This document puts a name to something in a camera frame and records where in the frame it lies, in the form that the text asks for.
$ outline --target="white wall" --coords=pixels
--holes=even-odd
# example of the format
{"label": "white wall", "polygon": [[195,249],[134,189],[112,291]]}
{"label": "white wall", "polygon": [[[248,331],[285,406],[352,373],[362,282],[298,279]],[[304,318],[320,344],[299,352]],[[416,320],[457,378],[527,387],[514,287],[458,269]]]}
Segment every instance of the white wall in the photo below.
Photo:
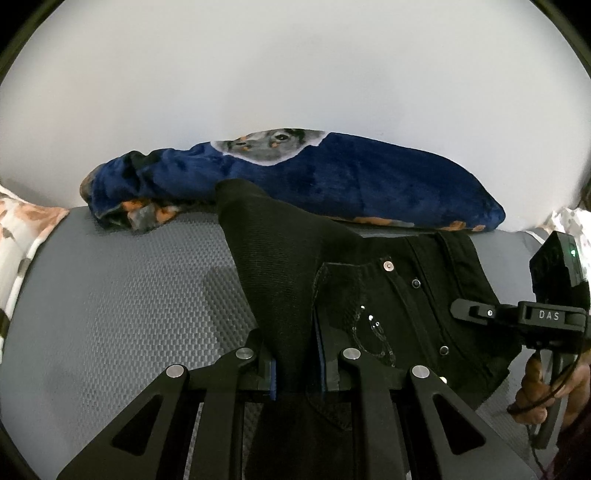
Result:
{"label": "white wall", "polygon": [[286,126],[445,155],[524,228],[586,180],[591,81],[529,0],[66,0],[0,86],[0,176],[81,205],[129,150]]}

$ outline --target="human hand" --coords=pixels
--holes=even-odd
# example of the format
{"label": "human hand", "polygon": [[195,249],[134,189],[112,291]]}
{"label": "human hand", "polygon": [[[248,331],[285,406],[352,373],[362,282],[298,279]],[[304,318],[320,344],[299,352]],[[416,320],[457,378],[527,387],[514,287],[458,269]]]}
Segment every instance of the human hand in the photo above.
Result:
{"label": "human hand", "polygon": [[[577,362],[573,374],[567,380],[565,385],[543,405],[530,411],[512,415],[517,423],[538,425],[544,423],[548,416],[547,407],[551,406],[556,398],[569,396],[564,420],[561,429],[570,426],[579,414],[583,411],[590,394],[591,380],[591,350],[583,353]],[[519,408],[525,408],[537,400],[549,395],[553,390],[560,386],[564,381],[564,374],[561,375],[553,385],[546,385],[543,382],[542,362],[536,353],[530,357],[525,366],[525,375],[521,381],[521,389],[515,396],[514,405]]]}

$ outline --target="metal rivet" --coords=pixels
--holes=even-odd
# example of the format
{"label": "metal rivet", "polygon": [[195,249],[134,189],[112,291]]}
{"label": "metal rivet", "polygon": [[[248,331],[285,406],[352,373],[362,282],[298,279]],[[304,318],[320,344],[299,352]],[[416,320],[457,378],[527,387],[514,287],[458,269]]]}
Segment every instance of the metal rivet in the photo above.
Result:
{"label": "metal rivet", "polygon": [[170,365],[170,367],[166,369],[166,374],[170,378],[178,378],[183,374],[183,372],[184,368],[182,365]]}
{"label": "metal rivet", "polygon": [[361,352],[356,348],[346,348],[343,350],[343,356],[348,360],[357,360],[361,356]]}
{"label": "metal rivet", "polygon": [[238,350],[236,350],[236,356],[240,360],[248,360],[249,358],[252,358],[252,356],[254,354],[255,354],[255,352],[253,352],[247,346],[243,346],[242,348],[239,348]]}
{"label": "metal rivet", "polygon": [[417,378],[427,378],[429,376],[429,369],[422,365],[415,365],[412,372]]}

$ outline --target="gray mat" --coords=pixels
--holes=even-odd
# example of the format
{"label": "gray mat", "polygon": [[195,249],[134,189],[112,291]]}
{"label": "gray mat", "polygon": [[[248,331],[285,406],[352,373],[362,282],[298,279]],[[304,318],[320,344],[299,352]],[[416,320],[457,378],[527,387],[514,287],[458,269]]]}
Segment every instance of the gray mat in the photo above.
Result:
{"label": "gray mat", "polygon": [[[416,233],[352,227],[362,235]],[[531,299],[525,233],[473,236],[505,303]],[[211,364],[255,326],[212,212],[184,213],[137,235],[104,231],[73,209],[27,274],[0,365],[0,415],[43,480],[57,474],[167,365]],[[523,373],[479,410],[528,457],[525,430],[504,409]],[[248,408],[246,442],[256,408]]]}

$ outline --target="fleece blanket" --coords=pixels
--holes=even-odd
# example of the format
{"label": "fleece blanket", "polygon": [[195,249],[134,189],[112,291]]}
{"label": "fleece blanket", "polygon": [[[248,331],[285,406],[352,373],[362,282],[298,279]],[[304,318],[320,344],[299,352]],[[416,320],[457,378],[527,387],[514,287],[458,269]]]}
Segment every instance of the fleece blanket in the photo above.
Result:
{"label": "fleece blanket", "polygon": [[353,222],[482,231],[505,219],[476,177],[447,158],[297,128],[189,150],[131,151],[96,167],[80,194],[102,225],[146,231],[196,203],[212,203],[216,183],[236,178],[308,212]]}

